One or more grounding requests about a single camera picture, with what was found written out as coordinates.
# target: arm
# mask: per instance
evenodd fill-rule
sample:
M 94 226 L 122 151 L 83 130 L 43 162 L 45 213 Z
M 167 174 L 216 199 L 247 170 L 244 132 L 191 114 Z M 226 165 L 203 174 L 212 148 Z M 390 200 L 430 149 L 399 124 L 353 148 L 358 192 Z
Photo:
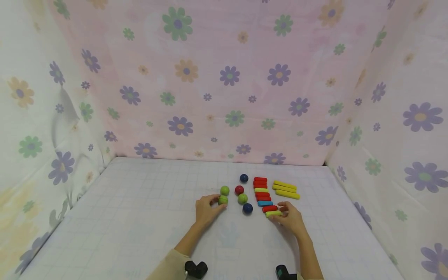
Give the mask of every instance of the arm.
M 280 202 L 283 215 L 269 218 L 289 229 L 297 239 L 300 250 L 300 268 L 304 279 L 323 279 L 313 242 L 306 231 L 302 214 L 288 201 Z
M 227 204 L 211 207 L 219 196 L 219 194 L 203 196 L 196 201 L 196 222 L 146 280 L 185 280 L 184 265 L 191 260 L 196 244 L 219 213 L 227 208 Z

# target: grid pattern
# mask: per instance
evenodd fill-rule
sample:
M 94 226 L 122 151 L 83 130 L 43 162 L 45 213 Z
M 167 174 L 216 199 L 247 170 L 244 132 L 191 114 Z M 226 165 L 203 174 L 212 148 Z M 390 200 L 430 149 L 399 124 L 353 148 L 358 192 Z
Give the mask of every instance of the grid pattern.
M 40 250 L 21 279 L 143 280 L 194 222 L 194 201 L 232 190 L 240 174 L 252 215 L 237 196 L 204 234 L 194 252 L 204 279 L 272 280 L 275 267 L 300 269 L 293 237 L 256 206 L 252 180 L 267 177 L 297 186 L 301 212 L 326 280 L 402 280 L 327 167 L 115 158 Z

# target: hand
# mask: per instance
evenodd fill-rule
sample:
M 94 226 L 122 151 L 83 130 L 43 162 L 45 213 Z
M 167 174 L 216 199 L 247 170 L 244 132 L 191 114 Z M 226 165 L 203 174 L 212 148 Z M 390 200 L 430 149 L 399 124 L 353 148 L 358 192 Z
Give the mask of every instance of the hand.
M 221 204 L 218 207 L 211 206 L 218 202 L 219 194 L 203 196 L 196 200 L 196 224 L 202 228 L 208 227 L 213 220 L 227 208 L 227 204 Z
M 305 224 L 303 223 L 302 214 L 294 207 L 290 202 L 283 201 L 278 204 L 280 211 L 283 212 L 282 216 L 272 215 L 269 217 L 271 221 L 280 223 L 289 229 L 297 238 L 306 237 L 308 232 L 306 231 Z

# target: ball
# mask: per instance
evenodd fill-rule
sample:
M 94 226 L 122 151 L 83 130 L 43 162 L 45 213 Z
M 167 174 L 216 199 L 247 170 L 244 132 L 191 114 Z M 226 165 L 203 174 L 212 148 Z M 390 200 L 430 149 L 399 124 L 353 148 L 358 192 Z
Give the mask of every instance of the ball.
M 220 191 L 221 195 L 227 196 L 229 194 L 229 192 L 230 192 L 230 189 L 227 186 L 221 187 L 221 191 Z
M 246 183 L 249 180 L 249 177 L 246 174 L 241 174 L 240 176 L 240 182 Z
M 247 202 L 247 195 L 246 194 L 240 194 L 238 195 L 238 203 L 243 205 Z
M 252 207 L 252 204 L 250 204 L 250 203 L 246 203 L 246 204 L 243 205 L 243 212 L 244 212 L 244 214 L 252 213 L 253 209 L 254 208 Z
M 228 203 L 228 198 L 225 195 L 221 195 L 220 198 L 218 199 L 218 205 L 221 205 L 223 203 Z
M 235 188 L 235 194 L 236 194 L 236 195 L 240 195 L 240 194 L 242 194 L 242 193 L 244 193 L 244 188 L 243 188 L 243 186 L 241 186 L 241 185 L 236 186 L 236 188 Z

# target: dark blue ball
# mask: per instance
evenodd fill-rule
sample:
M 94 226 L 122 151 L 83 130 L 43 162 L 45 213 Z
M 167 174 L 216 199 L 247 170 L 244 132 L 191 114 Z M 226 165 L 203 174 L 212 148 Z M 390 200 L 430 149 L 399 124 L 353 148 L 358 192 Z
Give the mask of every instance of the dark blue ball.
M 244 204 L 243 205 L 243 212 L 245 213 L 245 214 L 250 214 L 250 213 L 252 213 L 252 210 L 253 210 L 254 208 L 252 207 L 252 204 L 250 204 L 250 203 L 246 203 L 246 204 Z
M 247 176 L 246 174 L 241 174 L 241 176 L 240 176 L 241 183 L 246 183 L 248 180 L 249 180 L 249 176 Z

